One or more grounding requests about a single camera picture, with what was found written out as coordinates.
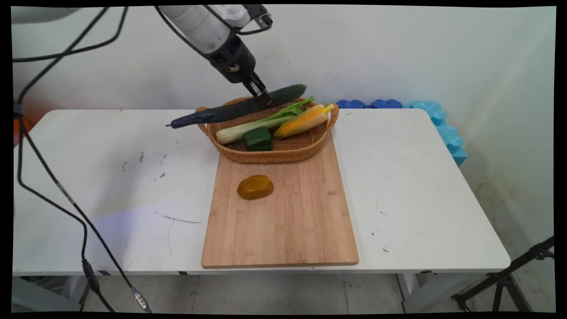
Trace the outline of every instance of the corn husk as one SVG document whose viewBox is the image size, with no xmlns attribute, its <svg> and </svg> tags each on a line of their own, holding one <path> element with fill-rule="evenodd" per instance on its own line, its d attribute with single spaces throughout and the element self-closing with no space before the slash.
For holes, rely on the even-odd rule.
<svg viewBox="0 0 567 319">
<path fill-rule="evenodd" d="M 327 113 L 333 110 L 335 106 L 329 104 L 329 106 L 323 106 L 319 104 L 317 106 L 307 109 L 305 112 L 293 117 L 291 120 L 283 123 L 277 131 L 274 132 L 274 137 L 283 138 L 292 136 L 301 132 L 305 132 L 321 123 L 324 123 L 328 119 Z"/>
</svg>

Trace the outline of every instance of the celery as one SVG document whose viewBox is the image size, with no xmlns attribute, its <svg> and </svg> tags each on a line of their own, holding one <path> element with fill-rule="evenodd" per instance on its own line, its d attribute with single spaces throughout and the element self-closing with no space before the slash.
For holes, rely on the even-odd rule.
<svg viewBox="0 0 567 319">
<path fill-rule="evenodd" d="M 301 114 L 304 111 L 304 108 L 302 108 L 301 106 L 311 102 L 312 100 L 314 100 L 314 98 L 310 96 L 308 99 L 294 103 L 263 119 L 250 123 L 237 125 L 234 127 L 221 129 L 220 131 L 217 132 L 217 140 L 221 144 L 228 144 L 234 141 L 241 140 L 244 133 L 252 129 L 258 127 L 272 128 L 279 126 L 285 121 L 291 120 L 295 115 Z"/>
</svg>

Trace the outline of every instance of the white wall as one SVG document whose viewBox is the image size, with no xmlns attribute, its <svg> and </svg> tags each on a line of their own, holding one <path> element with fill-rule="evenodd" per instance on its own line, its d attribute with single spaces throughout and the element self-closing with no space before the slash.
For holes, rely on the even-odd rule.
<svg viewBox="0 0 567 319">
<path fill-rule="evenodd" d="M 471 188 L 480 187 L 475 194 L 485 212 L 506 211 L 493 225 L 511 256 L 551 235 L 555 7 L 266 8 L 272 30 L 243 40 L 268 90 L 304 83 L 306 95 L 322 103 L 439 102 L 466 141 L 463 174 Z M 12 55 L 63 51 L 98 10 L 12 26 Z M 84 45 L 112 36 L 120 12 L 112 8 Z M 14 93 L 47 63 L 15 64 Z M 245 95 L 242 85 L 228 83 L 179 40 L 152 7 L 133 7 L 115 43 L 64 58 L 24 106 L 39 117 L 55 108 L 215 107 Z M 489 188 L 492 198 L 502 199 L 498 207 L 483 203 Z M 513 197 L 521 204 L 508 200 Z M 531 277 L 518 281 L 534 308 L 555 311 L 549 264 L 540 262 L 530 268 Z"/>
<path fill-rule="evenodd" d="M 553 235 L 554 20 L 464 146 L 463 175 L 512 259 Z M 553 260 L 514 277 L 535 311 L 555 311 Z"/>
</svg>

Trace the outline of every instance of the table leg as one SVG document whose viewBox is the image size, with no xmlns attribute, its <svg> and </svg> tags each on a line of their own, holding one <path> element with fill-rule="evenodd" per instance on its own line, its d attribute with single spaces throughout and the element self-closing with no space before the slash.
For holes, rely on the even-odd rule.
<svg viewBox="0 0 567 319">
<path fill-rule="evenodd" d="M 403 302 L 405 312 L 418 313 L 427 311 L 443 299 L 450 298 L 452 295 L 465 289 L 484 275 L 483 273 L 437 274 L 437 276 L 405 298 Z"/>
<path fill-rule="evenodd" d="M 12 303 L 34 311 L 79 311 L 81 305 L 47 289 L 12 277 Z"/>
</svg>

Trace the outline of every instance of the cable connector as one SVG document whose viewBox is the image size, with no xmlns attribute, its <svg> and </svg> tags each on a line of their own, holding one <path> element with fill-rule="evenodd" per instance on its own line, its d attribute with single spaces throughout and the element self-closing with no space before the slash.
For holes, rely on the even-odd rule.
<svg viewBox="0 0 567 319">
<path fill-rule="evenodd" d="M 24 116 L 24 108 L 21 104 L 14 102 L 14 119 Z"/>
<path fill-rule="evenodd" d="M 86 259 L 83 259 L 83 271 L 85 276 L 87 277 L 87 282 L 89 287 L 91 287 L 91 290 L 99 294 L 100 293 L 99 281 L 96 279 L 95 272 L 92 270 L 91 264 Z"/>
<path fill-rule="evenodd" d="M 146 299 L 139 293 L 135 287 L 130 288 L 130 291 L 134 294 L 134 298 L 138 302 L 138 305 L 147 313 L 151 313 L 150 306 L 147 304 Z"/>
</svg>

